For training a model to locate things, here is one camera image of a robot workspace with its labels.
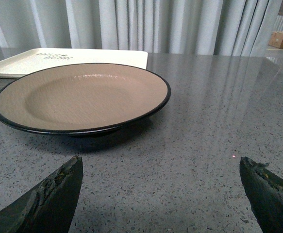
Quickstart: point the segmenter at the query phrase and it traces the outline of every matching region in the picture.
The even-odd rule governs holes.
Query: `black plate rim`
[[[157,113],[158,111],[160,111],[167,104],[167,102],[170,99],[170,96],[171,96],[170,85],[160,75],[158,75],[158,74],[156,74],[156,73],[154,73],[152,71],[139,68],[139,67],[134,67],[134,66],[129,66],[129,65],[122,65],[122,64],[114,64],[114,63],[78,63],[78,64],[70,64],[70,65],[56,66],[56,67],[42,69],[42,70],[35,71],[33,73],[30,73],[30,74],[24,75],[24,76],[14,80],[14,81],[12,81],[11,83],[9,83],[5,87],[3,87],[0,90],[0,93],[4,89],[6,89],[9,85],[11,85],[12,83],[17,82],[18,80],[20,80],[22,78],[25,78],[25,77],[27,77],[29,75],[32,75],[34,73],[38,73],[38,72],[43,71],[43,70],[53,69],[53,68],[57,68],[57,67],[66,67],[66,66],[74,66],[74,65],[89,65],[89,64],[104,64],[104,65],[126,66],[126,67],[133,67],[133,68],[136,68],[136,69],[141,69],[141,70],[144,70],[146,72],[150,72],[150,73],[154,74],[155,76],[157,76],[157,77],[159,77],[159,78],[161,78],[163,80],[163,82],[167,86],[167,94],[166,94],[164,100],[159,105],[157,105],[151,111],[149,111],[149,112],[147,112],[147,113],[145,113],[143,115],[140,115],[140,116],[138,116],[136,118],[133,118],[133,119],[130,119],[130,120],[118,123],[118,124],[113,124],[113,125],[108,125],[108,126],[103,126],[103,127],[97,127],[97,128],[80,129],[80,130],[46,130],[46,129],[34,128],[34,127],[29,127],[29,126],[25,126],[25,125],[21,125],[21,124],[15,123],[15,122],[7,119],[1,113],[0,113],[0,121],[2,123],[4,123],[4,124],[14,128],[14,129],[22,130],[22,131],[30,132],[30,133],[48,134],[48,135],[70,135],[70,136],[100,134],[100,133],[112,132],[112,131],[118,130],[120,128],[124,128],[124,127],[130,126],[132,124],[135,124],[136,122],[138,122],[140,120],[143,120],[145,118],[148,118],[151,115],[153,115],[153,114]]]

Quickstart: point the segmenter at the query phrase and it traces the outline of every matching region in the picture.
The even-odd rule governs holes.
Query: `speckled stone surface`
[[[45,136],[0,122],[0,210],[73,155],[84,178],[71,233],[261,233],[241,156],[283,178],[283,62],[149,54],[168,104],[99,138]]]

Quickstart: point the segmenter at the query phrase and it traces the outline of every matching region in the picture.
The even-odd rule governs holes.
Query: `plate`
[[[0,91],[0,121],[32,133],[105,133],[151,116],[170,94],[167,81],[137,67],[53,67],[21,77]]]

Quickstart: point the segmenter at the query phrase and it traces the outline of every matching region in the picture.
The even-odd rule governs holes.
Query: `white tray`
[[[0,78],[16,79],[42,69],[79,63],[113,63],[146,69],[148,53],[128,50],[41,48],[0,61]]]

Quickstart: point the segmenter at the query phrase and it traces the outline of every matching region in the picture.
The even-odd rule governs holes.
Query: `gray terrazzo countertop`
[[[261,233],[239,161],[270,163],[283,178],[283,58],[149,54],[148,70],[169,82],[170,101],[113,134],[47,136],[0,122],[0,210],[79,155],[71,233]]]

